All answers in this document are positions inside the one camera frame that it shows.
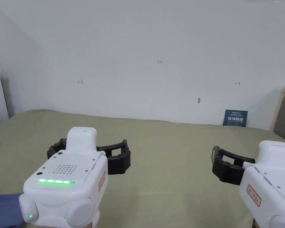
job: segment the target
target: bed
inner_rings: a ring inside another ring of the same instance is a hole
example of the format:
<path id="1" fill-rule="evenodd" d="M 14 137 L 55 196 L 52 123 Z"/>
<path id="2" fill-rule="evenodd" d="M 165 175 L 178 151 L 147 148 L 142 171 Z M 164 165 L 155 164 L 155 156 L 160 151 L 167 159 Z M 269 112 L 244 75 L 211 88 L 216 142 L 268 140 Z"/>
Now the bed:
<path id="1" fill-rule="evenodd" d="M 285 89 L 273 131 L 105 118 L 31 110 L 0 124 L 0 194 L 23 191 L 46 151 L 74 126 L 94 127 L 97 145 L 128 140 L 131 167 L 109 176 L 98 227 L 248 228 L 252 215 L 239 187 L 211 172 L 214 145 L 257 158 L 262 140 L 285 142 Z"/>

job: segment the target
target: dark blue sign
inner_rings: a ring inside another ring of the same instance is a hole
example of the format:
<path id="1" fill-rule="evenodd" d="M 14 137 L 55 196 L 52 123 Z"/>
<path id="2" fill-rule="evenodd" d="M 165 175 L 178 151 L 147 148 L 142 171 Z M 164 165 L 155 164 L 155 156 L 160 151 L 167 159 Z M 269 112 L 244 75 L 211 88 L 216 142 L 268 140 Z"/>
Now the dark blue sign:
<path id="1" fill-rule="evenodd" d="M 248 111 L 226 110 L 224 126 L 246 127 Z"/>

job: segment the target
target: green led light strip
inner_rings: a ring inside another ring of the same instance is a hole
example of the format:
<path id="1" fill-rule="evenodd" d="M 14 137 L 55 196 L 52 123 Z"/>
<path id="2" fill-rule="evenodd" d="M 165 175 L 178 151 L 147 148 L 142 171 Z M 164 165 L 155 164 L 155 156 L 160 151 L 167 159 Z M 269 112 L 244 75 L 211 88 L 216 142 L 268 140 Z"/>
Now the green led light strip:
<path id="1" fill-rule="evenodd" d="M 49 183 L 75 183 L 74 181 L 68 180 L 47 180 L 47 179 L 39 179 L 39 182 L 49 182 Z"/>

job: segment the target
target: white wall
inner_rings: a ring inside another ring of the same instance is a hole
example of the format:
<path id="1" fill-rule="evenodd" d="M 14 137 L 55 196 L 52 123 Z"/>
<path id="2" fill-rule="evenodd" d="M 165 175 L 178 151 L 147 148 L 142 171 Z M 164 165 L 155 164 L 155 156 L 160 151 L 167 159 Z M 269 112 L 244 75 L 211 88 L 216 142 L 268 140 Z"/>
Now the white wall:
<path id="1" fill-rule="evenodd" d="M 268 129 L 285 86 L 285 0 L 1 0 L 0 67 L 11 115 L 222 124 L 235 109 Z"/>

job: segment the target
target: mattress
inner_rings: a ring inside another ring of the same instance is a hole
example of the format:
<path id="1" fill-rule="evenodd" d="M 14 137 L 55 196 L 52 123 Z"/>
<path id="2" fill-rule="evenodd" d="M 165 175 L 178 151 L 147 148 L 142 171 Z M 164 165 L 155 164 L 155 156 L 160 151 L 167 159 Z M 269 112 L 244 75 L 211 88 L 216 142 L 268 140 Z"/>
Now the mattress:
<path id="1" fill-rule="evenodd" d="M 22 192 L 50 145 L 74 126 L 94 127 L 98 146 L 127 139 L 132 152 L 126 174 L 109 176 L 100 228 L 251 227 L 239 187 L 211 172 L 212 148 L 257 158 L 262 140 L 285 142 L 261 129 L 32 110 L 0 124 L 0 193 Z"/>

